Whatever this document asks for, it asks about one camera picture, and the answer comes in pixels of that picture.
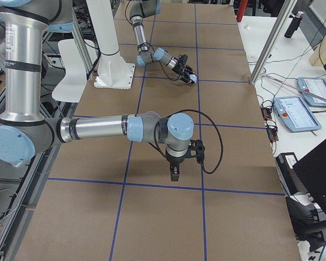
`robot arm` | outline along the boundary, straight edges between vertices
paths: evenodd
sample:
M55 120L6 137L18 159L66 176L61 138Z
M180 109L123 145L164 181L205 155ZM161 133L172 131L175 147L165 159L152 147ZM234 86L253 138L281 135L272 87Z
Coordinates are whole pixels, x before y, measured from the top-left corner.
M47 10L46 5L52 2L59 7ZM6 5L0 6L6 25L6 105L0 114L0 159L17 165L72 140L126 135L130 141L166 144L164 156L171 165L172 181L177 181L179 164L185 158L204 160L202 142L190 140L194 124L186 114L174 114L169 119L155 113L92 119L45 119L41 115L42 33L52 22L58 24L54 29L68 29L68 19L59 16L64 14L72 21L71 2L0 0Z
M143 31L143 18L150 17L160 13L159 0L141 0L135 2L130 10L130 23L133 26L134 35L137 42L137 64L145 66L159 61L167 66L173 72L180 76L180 79L186 83L195 83L197 76L193 69L186 65L188 56L181 55L179 58L171 56L166 50L158 48L155 53L150 52L150 44L147 42Z

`brown table surface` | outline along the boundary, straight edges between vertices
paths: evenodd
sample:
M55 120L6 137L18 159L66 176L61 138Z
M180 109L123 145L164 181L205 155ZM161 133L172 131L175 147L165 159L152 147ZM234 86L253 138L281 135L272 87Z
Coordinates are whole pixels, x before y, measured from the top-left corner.
M121 55L135 63L125 5L117 37ZM233 7L165 3L144 25L154 47L188 54L198 82L172 82L158 64L137 66L131 90L89 82L76 115L200 109L222 134L220 168L208 175L186 160L173 183L168 162L148 144L125 137L64 144L15 260L300 260ZM191 116L211 170L220 153L215 130Z

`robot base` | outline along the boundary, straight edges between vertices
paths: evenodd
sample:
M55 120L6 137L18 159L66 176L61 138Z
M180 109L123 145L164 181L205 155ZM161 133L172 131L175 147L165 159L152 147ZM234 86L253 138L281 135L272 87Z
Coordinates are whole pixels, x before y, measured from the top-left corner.
M131 87L135 64L124 61L119 53L102 55L98 67L98 76L94 82L96 88L127 89Z

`black monitor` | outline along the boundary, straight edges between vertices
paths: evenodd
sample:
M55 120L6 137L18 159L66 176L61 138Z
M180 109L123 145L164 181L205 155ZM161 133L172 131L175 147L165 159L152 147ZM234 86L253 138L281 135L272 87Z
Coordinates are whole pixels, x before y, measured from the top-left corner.
M294 164L293 169L326 214L326 139Z

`printed label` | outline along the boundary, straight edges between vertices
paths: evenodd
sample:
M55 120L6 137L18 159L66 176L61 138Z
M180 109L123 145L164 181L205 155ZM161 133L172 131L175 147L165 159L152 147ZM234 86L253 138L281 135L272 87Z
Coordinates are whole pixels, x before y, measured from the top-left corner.
M296 159L294 158L293 155L286 155L285 156L286 161L291 169L293 169L294 164L297 163Z
M14 52L15 50L15 29L6 27L6 52Z

